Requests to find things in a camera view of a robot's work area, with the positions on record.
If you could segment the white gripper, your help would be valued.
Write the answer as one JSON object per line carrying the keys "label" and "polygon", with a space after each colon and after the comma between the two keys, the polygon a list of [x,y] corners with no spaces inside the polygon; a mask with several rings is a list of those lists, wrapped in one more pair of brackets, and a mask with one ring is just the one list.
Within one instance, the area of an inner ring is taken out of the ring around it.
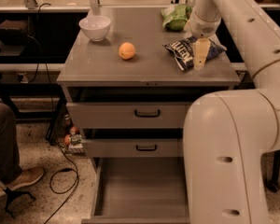
{"label": "white gripper", "polygon": [[211,46],[210,40],[204,37],[212,36],[217,31],[220,23],[221,19],[217,21],[204,21],[195,12],[190,14],[184,30],[190,32],[194,37],[199,38],[193,45],[195,70],[201,70],[204,67]]}

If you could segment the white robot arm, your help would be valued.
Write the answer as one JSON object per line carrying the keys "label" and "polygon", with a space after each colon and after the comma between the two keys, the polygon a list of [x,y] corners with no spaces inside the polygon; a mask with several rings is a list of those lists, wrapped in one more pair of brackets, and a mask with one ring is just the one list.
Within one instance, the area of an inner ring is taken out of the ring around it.
{"label": "white robot arm", "polygon": [[224,21],[255,84],[196,100],[184,122],[190,224],[269,224],[261,157],[280,150],[280,27],[254,0],[196,0],[190,29]]}

